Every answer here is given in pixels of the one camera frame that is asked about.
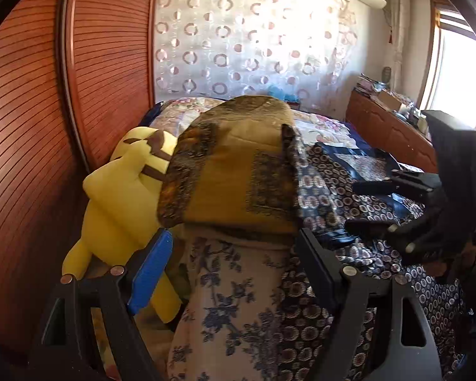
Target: plush toy arm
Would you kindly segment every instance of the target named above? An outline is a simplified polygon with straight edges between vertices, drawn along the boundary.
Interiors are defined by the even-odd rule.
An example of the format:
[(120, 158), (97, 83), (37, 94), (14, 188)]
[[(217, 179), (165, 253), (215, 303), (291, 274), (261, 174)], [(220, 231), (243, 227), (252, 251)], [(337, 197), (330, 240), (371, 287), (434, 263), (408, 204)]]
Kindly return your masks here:
[(69, 251), (62, 264), (62, 275), (72, 274), (81, 279), (92, 259), (92, 252), (88, 250), (81, 239)]

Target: wooden cabinet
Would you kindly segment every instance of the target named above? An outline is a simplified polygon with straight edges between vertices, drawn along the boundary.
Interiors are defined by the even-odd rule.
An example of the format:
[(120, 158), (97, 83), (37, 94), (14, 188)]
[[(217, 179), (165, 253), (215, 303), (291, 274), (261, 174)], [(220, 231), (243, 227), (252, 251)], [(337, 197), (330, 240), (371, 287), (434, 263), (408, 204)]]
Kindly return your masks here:
[(390, 153), (401, 163), (437, 173), (432, 144), (414, 127), (356, 91), (351, 94), (346, 121), (372, 147)]

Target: yellow plush toy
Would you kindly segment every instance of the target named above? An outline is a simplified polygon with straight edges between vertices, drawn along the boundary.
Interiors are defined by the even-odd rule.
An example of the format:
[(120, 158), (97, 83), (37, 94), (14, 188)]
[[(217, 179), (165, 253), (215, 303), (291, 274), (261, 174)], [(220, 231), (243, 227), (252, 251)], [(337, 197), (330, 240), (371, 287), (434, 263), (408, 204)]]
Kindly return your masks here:
[[(88, 175), (83, 188), (90, 198), (81, 239), (67, 254), (62, 274), (85, 274), (92, 255), (106, 264), (125, 265), (160, 227), (157, 202), (176, 137), (150, 127), (137, 127), (118, 143), (111, 161)], [(165, 273), (150, 300), (165, 323), (182, 304)]]

